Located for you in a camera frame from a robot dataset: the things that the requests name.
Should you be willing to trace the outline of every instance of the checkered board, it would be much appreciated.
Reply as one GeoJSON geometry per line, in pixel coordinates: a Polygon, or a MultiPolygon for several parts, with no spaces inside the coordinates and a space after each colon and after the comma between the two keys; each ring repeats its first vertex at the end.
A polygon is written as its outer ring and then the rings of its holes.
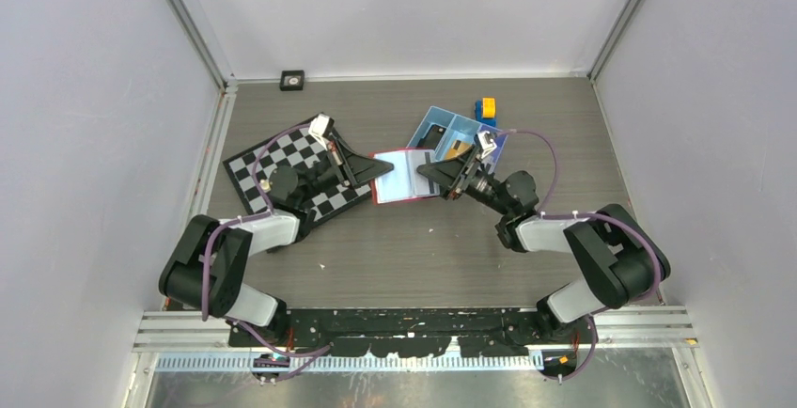
{"type": "MultiPolygon", "coordinates": [[[[235,186],[235,191],[238,193],[241,202],[243,202],[243,207],[250,214],[266,210],[266,202],[260,196],[258,188],[252,180],[251,171],[255,159],[257,159],[260,152],[263,151],[263,147],[270,140],[271,138],[263,140],[252,148],[224,161],[224,167],[232,180],[232,185],[235,186]]],[[[279,138],[263,154],[258,167],[258,180],[267,179],[267,175],[271,175],[279,165],[307,170],[320,159],[325,159],[326,157],[323,155],[325,152],[324,147],[310,136],[307,128],[289,133],[279,138]]],[[[314,228],[322,224],[366,199],[371,199],[369,184],[357,189],[347,188],[339,184],[326,193],[313,197],[305,204],[306,208],[315,212],[311,227],[314,228]]]]}

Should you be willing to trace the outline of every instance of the blue tray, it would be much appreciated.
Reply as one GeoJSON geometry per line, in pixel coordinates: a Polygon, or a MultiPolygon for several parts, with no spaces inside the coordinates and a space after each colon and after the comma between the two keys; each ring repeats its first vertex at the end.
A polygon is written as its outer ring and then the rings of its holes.
{"type": "MultiPolygon", "coordinates": [[[[479,123],[474,119],[463,117],[462,115],[458,115],[453,112],[448,112],[440,107],[432,106],[429,108],[429,112],[427,112],[426,116],[421,121],[418,129],[415,130],[413,139],[410,140],[410,143],[407,145],[407,147],[417,148],[421,139],[427,134],[432,126],[442,126],[445,128],[445,133],[443,134],[443,138],[440,140],[440,144],[438,144],[437,148],[434,149],[434,162],[442,161],[445,157],[445,152],[451,148],[456,140],[473,145],[476,134],[481,131],[490,131],[491,133],[501,132],[500,129],[479,123]]],[[[484,165],[489,173],[495,171],[495,165],[498,163],[498,158],[501,157],[501,151],[504,150],[504,143],[506,141],[507,137],[505,135],[499,137],[495,141],[496,145],[498,145],[498,149],[493,151],[484,162],[484,165]]]]}

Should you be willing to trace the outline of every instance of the gray panel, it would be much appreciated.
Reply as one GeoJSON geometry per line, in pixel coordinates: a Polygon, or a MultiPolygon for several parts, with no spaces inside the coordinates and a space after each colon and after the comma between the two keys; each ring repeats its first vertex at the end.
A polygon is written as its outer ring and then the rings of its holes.
{"type": "MultiPolygon", "coordinates": [[[[275,84],[243,85],[223,158],[320,111],[336,120],[357,152],[400,148],[430,105],[471,117],[473,102],[484,96],[497,100],[499,127],[535,129],[557,145],[561,176],[549,212],[626,203],[586,79],[309,82],[301,92],[280,92],[275,84]]],[[[512,136],[497,175],[528,170],[541,197],[553,168],[541,141],[512,136]]],[[[209,213],[243,213],[224,170],[218,172],[209,213]]],[[[366,202],[301,243],[253,256],[245,281],[292,306],[531,306],[580,275],[567,255],[504,249],[493,228],[498,219],[465,198],[378,207],[366,202]]]]}
{"type": "Polygon", "coordinates": [[[243,373],[158,373],[149,400],[150,408],[689,406],[669,349],[598,350],[589,369],[561,386],[523,371],[306,374],[263,387],[243,373]]]}

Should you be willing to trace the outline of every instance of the black mounting base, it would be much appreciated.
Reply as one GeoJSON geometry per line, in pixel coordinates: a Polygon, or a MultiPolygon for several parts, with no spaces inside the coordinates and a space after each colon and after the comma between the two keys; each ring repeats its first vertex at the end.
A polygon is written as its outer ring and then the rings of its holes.
{"type": "MultiPolygon", "coordinates": [[[[589,337],[586,322],[561,325],[543,338],[536,311],[519,308],[292,309],[288,311],[297,349],[332,344],[332,356],[422,357],[443,354],[452,338],[462,357],[528,355],[528,344],[562,344],[567,348],[578,331],[589,337]]],[[[272,337],[286,345],[289,332],[272,337]]],[[[231,331],[231,347],[257,347],[247,332],[231,331]]]]}

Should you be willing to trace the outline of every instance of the cable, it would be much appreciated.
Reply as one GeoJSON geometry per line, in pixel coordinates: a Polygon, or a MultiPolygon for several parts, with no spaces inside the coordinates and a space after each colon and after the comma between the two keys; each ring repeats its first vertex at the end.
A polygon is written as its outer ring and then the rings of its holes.
{"type": "Polygon", "coordinates": [[[556,149],[554,148],[554,144],[551,143],[550,140],[545,135],[541,133],[534,132],[530,129],[505,129],[504,131],[498,133],[496,138],[501,137],[503,135],[509,135],[511,133],[528,133],[530,135],[534,135],[535,137],[541,138],[545,145],[548,145],[548,149],[551,150],[551,155],[554,157],[554,178],[551,180],[551,186],[548,188],[548,193],[545,194],[545,197],[539,203],[537,207],[537,211],[542,211],[545,209],[545,206],[548,206],[548,202],[551,201],[551,197],[554,196],[554,189],[556,184],[559,182],[559,160],[556,158],[556,149]]]}
{"type": "Polygon", "coordinates": [[[306,363],[302,364],[298,368],[296,368],[296,369],[294,369],[294,370],[292,370],[292,371],[290,371],[290,372],[288,372],[286,374],[283,374],[283,375],[280,375],[280,376],[274,378],[272,380],[272,382],[273,383],[277,383],[277,382],[284,382],[286,380],[290,380],[291,378],[293,378],[293,377],[299,375],[300,373],[302,373],[303,370],[307,369],[307,367],[309,367],[311,364],[315,363],[316,360],[319,359],[319,358],[321,358],[321,355],[313,356],[312,358],[308,359],[306,363]]]}
{"type": "MultiPolygon", "coordinates": [[[[659,284],[662,282],[662,268],[661,265],[659,264],[659,259],[656,258],[656,252],[653,251],[653,246],[650,245],[650,242],[648,242],[647,239],[642,237],[641,234],[636,232],[633,228],[629,227],[626,223],[621,222],[616,218],[612,218],[608,215],[603,215],[602,213],[597,213],[597,212],[582,212],[582,213],[575,212],[570,215],[548,215],[545,212],[540,212],[539,218],[540,219],[548,218],[550,220],[571,220],[572,218],[595,219],[595,220],[601,220],[603,222],[606,222],[610,225],[622,229],[623,231],[628,233],[631,237],[635,238],[638,242],[642,244],[642,247],[645,248],[645,251],[648,252],[648,256],[650,257],[650,262],[653,265],[653,283],[650,285],[650,288],[648,288],[648,290],[646,290],[642,295],[635,298],[634,300],[638,301],[648,298],[651,294],[656,293],[656,290],[659,289],[659,284]]],[[[574,370],[573,373],[571,373],[570,375],[562,377],[563,382],[581,373],[581,371],[586,367],[586,365],[589,364],[590,361],[592,361],[592,356],[595,354],[595,349],[598,346],[598,330],[595,328],[595,321],[592,319],[592,316],[595,314],[600,314],[608,309],[609,309],[608,306],[604,306],[601,309],[598,309],[597,311],[587,314],[585,316],[586,323],[589,326],[589,328],[592,330],[592,340],[589,345],[589,352],[586,354],[586,358],[584,358],[584,362],[581,363],[581,366],[576,368],[576,370],[574,370]]]]}
{"type": "MultiPolygon", "coordinates": [[[[566,382],[571,378],[575,378],[576,375],[581,373],[584,370],[584,368],[586,368],[586,365],[589,364],[590,361],[592,361],[592,357],[595,355],[595,349],[598,346],[598,329],[595,328],[595,321],[592,319],[591,314],[586,316],[586,327],[592,330],[592,341],[589,344],[589,352],[586,354],[584,362],[582,362],[579,367],[575,368],[575,370],[570,375],[562,376],[563,382],[566,382]]],[[[544,373],[542,375],[545,376],[545,378],[551,378],[548,375],[545,375],[544,373]]]]}
{"type": "Polygon", "coordinates": [[[209,309],[210,309],[210,299],[211,299],[211,256],[213,254],[213,244],[216,243],[216,239],[218,239],[219,234],[221,232],[233,225],[241,224],[247,222],[252,222],[255,220],[259,220],[261,218],[266,218],[272,213],[269,211],[256,213],[254,215],[249,215],[247,217],[238,217],[225,223],[219,225],[216,229],[213,230],[211,236],[208,238],[208,243],[205,245],[205,258],[202,261],[202,321],[206,322],[209,316],[209,309]]]}
{"type": "Polygon", "coordinates": [[[262,159],[263,154],[272,147],[274,143],[280,138],[288,135],[289,133],[299,131],[303,128],[310,127],[310,123],[298,124],[296,126],[292,126],[287,128],[285,131],[278,133],[274,137],[269,140],[266,146],[258,154],[255,162],[252,164],[252,169],[249,172],[252,175],[252,180],[255,182],[255,187],[258,188],[258,192],[260,192],[260,196],[263,197],[263,200],[266,202],[266,212],[256,213],[254,215],[248,215],[245,217],[238,217],[237,219],[230,220],[225,222],[224,224],[220,225],[216,228],[211,236],[208,238],[208,243],[205,245],[205,259],[202,262],[202,321],[206,322],[209,317],[209,303],[210,303],[210,294],[211,294],[211,254],[213,252],[213,245],[216,243],[216,239],[218,239],[219,234],[221,232],[233,225],[241,224],[248,222],[253,222],[255,220],[260,220],[262,218],[266,218],[267,216],[273,213],[273,203],[268,195],[266,195],[266,191],[263,190],[263,187],[260,185],[260,181],[258,180],[258,165],[260,164],[260,159],[262,159]]]}
{"type": "Polygon", "coordinates": [[[239,321],[237,319],[231,319],[231,318],[227,318],[227,319],[230,320],[230,321],[233,321],[234,324],[236,324],[236,325],[240,326],[241,328],[243,328],[244,330],[246,330],[250,335],[252,335],[252,337],[254,337],[259,343],[261,343],[263,345],[263,347],[271,350],[274,353],[279,353],[279,354],[281,354],[283,356],[287,356],[288,358],[313,358],[313,357],[317,357],[317,356],[322,356],[322,355],[326,354],[327,352],[329,352],[329,348],[330,348],[329,345],[325,345],[325,346],[321,347],[320,349],[314,350],[313,352],[305,352],[305,353],[283,352],[283,351],[277,349],[276,347],[274,347],[274,345],[270,344],[266,339],[263,338],[263,336],[258,334],[258,332],[255,331],[255,328],[252,328],[252,325],[250,325],[249,323],[246,323],[246,322],[243,322],[243,321],[239,321]]]}
{"type": "Polygon", "coordinates": [[[610,225],[618,227],[628,233],[631,237],[635,238],[637,242],[642,244],[642,247],[645,248],[645,251],[648,252],[648,257],[650,258],[650,263],[653,266],[653,284],[650,285],[648,290],[646,290],[642,295],[635,298],[635,301],[643,300],[648,298],[651,294],[656,293],[656,290],[659,289],[659,284],[662,282],[662,267],[659,264],[659,259],[656,258],[656,252],[653,251],[653,247],[650,245],[647,239],[642,237],[642,234],[636,232],[633,228],[629,227],[625,223],[617,220],[616,218],[612,218],[608,215],[603,215],[602,213],[597,212],[583,212],[570,215],[549,215],[545,212],[540,212],[539,218],[548,218],[550,220],[571,220],[573,218],[581,218],[581,219],[594,219],[594,220],[601,220],[606,222],[610,225]]]}

